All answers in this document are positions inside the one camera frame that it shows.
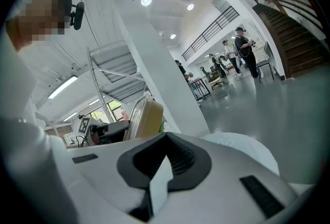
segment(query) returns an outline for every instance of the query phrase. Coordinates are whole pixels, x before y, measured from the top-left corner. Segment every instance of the wooden stairs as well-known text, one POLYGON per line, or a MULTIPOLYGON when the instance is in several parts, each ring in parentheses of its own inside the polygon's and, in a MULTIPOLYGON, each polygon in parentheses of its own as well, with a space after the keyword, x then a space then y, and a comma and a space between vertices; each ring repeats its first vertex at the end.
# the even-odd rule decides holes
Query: wooden stairs
POLYGON ((286 78, 330 62, 327 48, 296 20, 262 4, 257 4, 253 9, 274 39, 285 68, 286 78))

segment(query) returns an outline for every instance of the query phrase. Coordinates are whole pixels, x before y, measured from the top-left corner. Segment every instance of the desk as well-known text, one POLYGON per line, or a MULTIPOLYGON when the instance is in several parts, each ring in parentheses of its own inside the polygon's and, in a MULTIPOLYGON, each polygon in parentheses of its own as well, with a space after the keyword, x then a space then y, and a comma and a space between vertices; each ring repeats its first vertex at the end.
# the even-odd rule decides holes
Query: desk
POLYGON ((192 82, 190 82, 193 88, 195 88, 198 93, 200 94, 200 97, 197 95, 197 100, 204 98, 205 96, 211 94, 210 90, 208 90, 207 86, 205 85, 203 79, 200 77, 192 82))

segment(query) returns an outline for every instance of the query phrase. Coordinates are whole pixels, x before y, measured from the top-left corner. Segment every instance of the man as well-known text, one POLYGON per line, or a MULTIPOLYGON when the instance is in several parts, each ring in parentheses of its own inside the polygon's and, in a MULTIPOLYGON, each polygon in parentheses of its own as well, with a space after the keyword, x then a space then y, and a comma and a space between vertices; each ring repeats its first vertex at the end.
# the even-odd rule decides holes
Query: man
POLYGON ((186 70, 185 70, 185 68, 181 65, 181 63, 180 63, 178 60, 175 60, 175 62, 176 62, 176 65, 179 67, 181 73, 183 74, 183 76, 184 76, 184 78, 185 78, 185 80, 186 80, 186 82, 187 82, 187 84, 188 84, 188 86, 189 86, 189 88, 190 88, 192 94, 194 95, 195 99, 197 100, 198 97, 197 97, 197 95, 195 94, 195 92, 194 92, 194 90, 193 90, 193 88, 192 88, 190 82, 188 81, 188 78, 190 78, 191 76, 190 76, 189 74, 186 74, 186 70))
POLYGON ((242 75, 236 64, 236 56, 235 56, 234 48, 228 46, 228 40, 224 40, 222 44, 225 45, 225 55, 229 58, 230 62, 235 67, 236 73, 238 75, 242 75))
POLYGON ((209 54, 209 57, 211 59, 211 62, 214 65, 214 68, 218 71, 220 77, 226 78, 227 77, 227 75, 225 73, 225 71, 227 71, 226 66, 223 65, 223 63, 219 60, 219 58, 216 58, 216 56, 213 55, 212 53, 209 54))
POLYGON ((0 32, 0 115, 24 118, 36 124, 31 94, 37 84, 17 53, 32 42, 52 34, 63 34, 69 27, 72 0, 31 0, 0 32))
POLYGON ((244 30, 241 27, 236 28, 235 46, 239 51, 241 57, 244 59, 247 67, 249 68, 253 78, 257 78, 258 71, 256 68, 256 58, 252 52, 252 45, 244 37, 244 30))

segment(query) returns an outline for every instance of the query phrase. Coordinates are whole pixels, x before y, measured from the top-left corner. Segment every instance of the black device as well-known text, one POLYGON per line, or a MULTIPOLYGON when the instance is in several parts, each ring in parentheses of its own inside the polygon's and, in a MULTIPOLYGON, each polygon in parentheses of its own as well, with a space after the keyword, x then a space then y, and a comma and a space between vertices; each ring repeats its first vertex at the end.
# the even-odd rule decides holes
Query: black device
POLYGON ((76 12, 71 12, 71 21, 70 26, 73 26, 75 30, 79 30, 81 27, 81 22, 83 21, 84 16, 84 10, 85 10, 85 4, 83 2, 79 2, 77 5, 72 5, 76 8, 76 12))

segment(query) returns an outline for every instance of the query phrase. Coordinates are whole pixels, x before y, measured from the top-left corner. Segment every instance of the black pants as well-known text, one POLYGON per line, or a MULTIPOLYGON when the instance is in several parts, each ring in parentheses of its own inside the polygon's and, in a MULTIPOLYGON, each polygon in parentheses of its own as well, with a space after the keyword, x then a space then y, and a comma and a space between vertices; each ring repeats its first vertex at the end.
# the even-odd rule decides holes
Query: black pants
POLYGON ((230 62, 233 64, 233 66, 235 67, 235 70, 237 73, 240 73, 239 69, 237 68, 237 64, 236 64, 236 58, 229 58, 230 62))
POLYGON ((257 78, 259 76, 256 68, 256 57, 254 57, 253 53, 249 53, 247 57, 243 57, 243 60, 246 62, 247 67, 249 68, 251 75, 253 78, 257 78))

